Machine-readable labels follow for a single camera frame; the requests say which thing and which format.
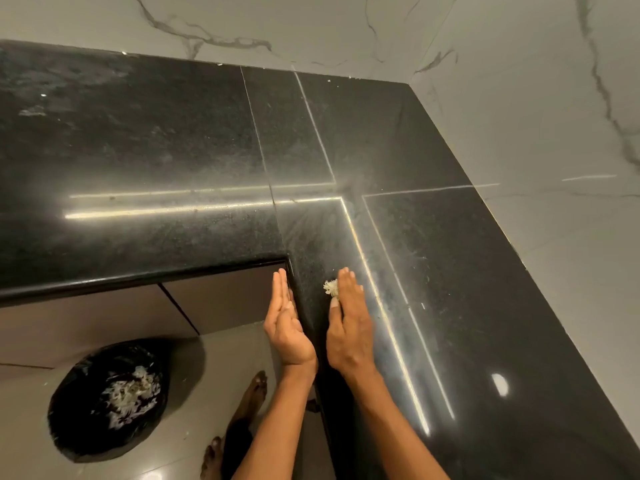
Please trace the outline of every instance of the trash bag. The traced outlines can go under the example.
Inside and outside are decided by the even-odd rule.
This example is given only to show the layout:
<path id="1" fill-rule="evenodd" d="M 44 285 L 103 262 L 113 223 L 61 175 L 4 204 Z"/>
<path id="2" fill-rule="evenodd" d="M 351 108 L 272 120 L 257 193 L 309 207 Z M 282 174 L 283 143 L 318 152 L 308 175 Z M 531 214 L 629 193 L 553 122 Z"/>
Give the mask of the trash bag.
<path id="1" fill-rule="evenodd" d="M 117 458 L 156 428 L 169 393 L 169 351 L 162 340 L 134 340 L 88 355 L 49 402 L 49 432 L 76 463 Z"/>

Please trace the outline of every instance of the white debris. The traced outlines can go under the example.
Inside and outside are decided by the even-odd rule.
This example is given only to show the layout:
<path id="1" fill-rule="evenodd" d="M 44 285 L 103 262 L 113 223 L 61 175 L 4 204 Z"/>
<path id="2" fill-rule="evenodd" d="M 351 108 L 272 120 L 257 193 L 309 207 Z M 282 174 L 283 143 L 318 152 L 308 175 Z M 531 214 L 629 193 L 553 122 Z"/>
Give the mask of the white debris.
<path id="1" fill-rule="evenodd" d="M 325 281 L 324 292 L 330 294 L 332 298 L 338 298 L 338 280 Z"/>
<path id="2" fill-rule="evenodd" d="M 146 368 L 137 366 L 131 381 L 116 381 L 103 391 L 108 396 L 110 406 L 109 428 L 120 429 L 153 409 L 157 403 L 155 397 L 160 393 L 160 384 Z"/>

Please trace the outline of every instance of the person's right hand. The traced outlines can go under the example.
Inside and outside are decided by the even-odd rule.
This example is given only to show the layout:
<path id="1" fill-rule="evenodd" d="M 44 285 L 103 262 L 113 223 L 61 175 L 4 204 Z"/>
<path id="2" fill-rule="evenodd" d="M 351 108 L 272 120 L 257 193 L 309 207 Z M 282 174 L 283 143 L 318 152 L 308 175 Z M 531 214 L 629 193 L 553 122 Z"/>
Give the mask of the person's right hand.
<path id="1" fill-rule="evenodd" d="M 348 267 L 338 272 L 338 295 L 329 308 L 326 354 L 329 364 L 349 385 L 362 374 L 375 372 L 373 362 L 373 323 L 364 290 Z"/>

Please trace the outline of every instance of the bare foot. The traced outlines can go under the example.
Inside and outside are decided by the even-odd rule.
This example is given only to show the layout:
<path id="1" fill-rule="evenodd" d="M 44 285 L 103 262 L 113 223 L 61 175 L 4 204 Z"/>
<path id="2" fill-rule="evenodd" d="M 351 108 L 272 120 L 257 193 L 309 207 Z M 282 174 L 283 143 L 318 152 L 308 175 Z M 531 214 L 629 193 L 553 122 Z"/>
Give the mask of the bare foot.
<path id="1" fill-rule="evenodd" d="M 234 421 L 242 418 L 248 419 L 249 422 L 253 421 L 258 414 L 258 411 L 260 411 L 266 397 L 267 374 L 265 374 L 264 371 L 260 371 L 253 377 L 253 379 L 251 379 L 251 383 L 249 384 L 249 387 L 247 387 L 246 391 L 244 391 L 244 395 L 240 400 L 238 409 L 236 409 L 236 413 L 229 424 L 232 424 Z"/>
<path id="2" fill-rule="evenodd" d="M 216 436 L 207 446 L 202 459 L 200 480 L 220 480 L 220 466 L 222 465 L 222 440 Z"/>

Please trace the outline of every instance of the tiled floor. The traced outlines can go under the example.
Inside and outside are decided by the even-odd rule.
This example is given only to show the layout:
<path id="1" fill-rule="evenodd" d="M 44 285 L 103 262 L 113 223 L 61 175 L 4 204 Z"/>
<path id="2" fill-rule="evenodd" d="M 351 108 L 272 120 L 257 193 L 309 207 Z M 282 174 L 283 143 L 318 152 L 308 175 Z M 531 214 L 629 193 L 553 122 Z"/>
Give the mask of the tiled floor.
<path id="1" fill-rule="evenodd" d="M 204 448 L 213 436 L 224 434 L 240 397 L 260 370 L 266 371 L 269 380 L 263 411 L 266 409 L 275 389 L 274 362 L 261 323 L 185 342 L 177 356 L 172 372 L 172 396 L 160 425 L 132 451 L 100 463 L 71 463 L 55 449 L 49 437 L 46 419 L 49 398 L 68 366 L 0 382 L 3 477 L 29 480 L 199 478 Z M 318 414 L 307 413 L 307 416 L 298 477 L 332 478 L 322 422 Z"/>

